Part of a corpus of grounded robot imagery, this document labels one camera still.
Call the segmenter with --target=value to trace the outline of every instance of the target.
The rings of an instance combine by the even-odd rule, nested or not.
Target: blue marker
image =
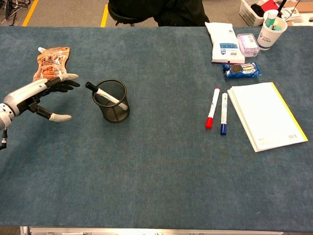
[[[227,93],[222,94],[221,135],[226,135],[227,127]]]

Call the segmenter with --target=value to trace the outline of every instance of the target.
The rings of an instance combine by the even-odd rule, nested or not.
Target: orange snack bag
[[[67,72],[65,63],[69,56],[69,47],[54,47],[44,49],[39,47],[40,55],[37,57],[38,70],[33,82],[42,78],[52,79]]]

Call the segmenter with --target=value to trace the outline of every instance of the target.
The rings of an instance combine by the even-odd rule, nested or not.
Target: blue cap
[[[221,124],[221,135],[226,135],[226,126],[227,124]]]

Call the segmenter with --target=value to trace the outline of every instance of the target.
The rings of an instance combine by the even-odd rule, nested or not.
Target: gray floor
[[[105,5],[108,0],[89,0],[78,4],[77,0],[40,0],[27,26],[84,26],[99,27],[102,21]],[[247,24],[239,15],[241,0],[203,0],[207,16],[211,22],[232,23],[234,27],[245,27]],[[16,22],[22,25],[29,9],[18,12]],[[4,17],[0,10],[0,20]],[[12,20],[1,24],[10,25]],[[136,24],[140,27],[157,26],[153,19]],[[108,15],[106,27],[115,27],[114,20]],[[19,235],[19,227],[0,227],[0,235]],[[287,233],[287,235],[313,235]]]

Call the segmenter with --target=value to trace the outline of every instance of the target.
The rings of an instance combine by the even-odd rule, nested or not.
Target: yellow floor line
[[[33,12],[35,10],[35,7],[36,7],[37,3],[38,3],[38,0],[34,0],[33,4],[30,7],[29,12],[28,12],[28,14],[27,14],[23,24],[22,24],[22,26],[27,26],[27,24],[28,24],[28,22],[30,20],[31,15],[33,14]]]
[[[107,23],[107,18],[108,18],[108,5],[106,4],[106,6],[104,7],[104,12],[103,12],[103,16],[102,16],[102,21],[100,24],[100,27],[105,27],[106,23]]]

